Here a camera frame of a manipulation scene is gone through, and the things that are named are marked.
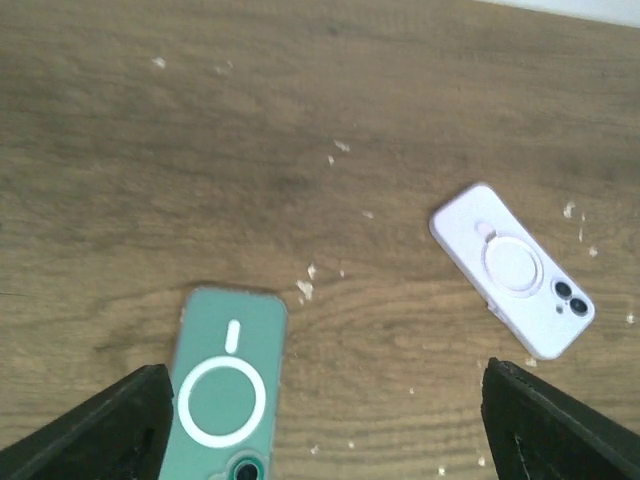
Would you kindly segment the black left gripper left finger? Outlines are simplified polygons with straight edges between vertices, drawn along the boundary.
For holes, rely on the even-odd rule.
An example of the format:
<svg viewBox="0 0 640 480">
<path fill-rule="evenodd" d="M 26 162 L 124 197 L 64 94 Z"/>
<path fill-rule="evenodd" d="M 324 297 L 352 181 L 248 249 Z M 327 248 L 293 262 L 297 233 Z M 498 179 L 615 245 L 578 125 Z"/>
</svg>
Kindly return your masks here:
<svg viewBox="0 0 640 480">
<path fill-rule="evenodd" d="M 1 451 L 3 479 L 157 479 L 173 420 L 165 365 L 145 365 Z"/>
</svg>

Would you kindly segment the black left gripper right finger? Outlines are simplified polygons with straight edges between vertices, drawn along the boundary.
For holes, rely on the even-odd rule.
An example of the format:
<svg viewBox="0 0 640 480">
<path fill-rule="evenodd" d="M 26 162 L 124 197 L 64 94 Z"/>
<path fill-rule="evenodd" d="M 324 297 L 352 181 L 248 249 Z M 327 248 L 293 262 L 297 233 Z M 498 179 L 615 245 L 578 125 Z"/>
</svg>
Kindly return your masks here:
<svg viewBox="0 0 640 480">
<path fill-rule="evenodd" d="M 500 479 L 637 479 L 639 435 L 510 361 L 489 359 L 481 415 Z"/>
</svg>

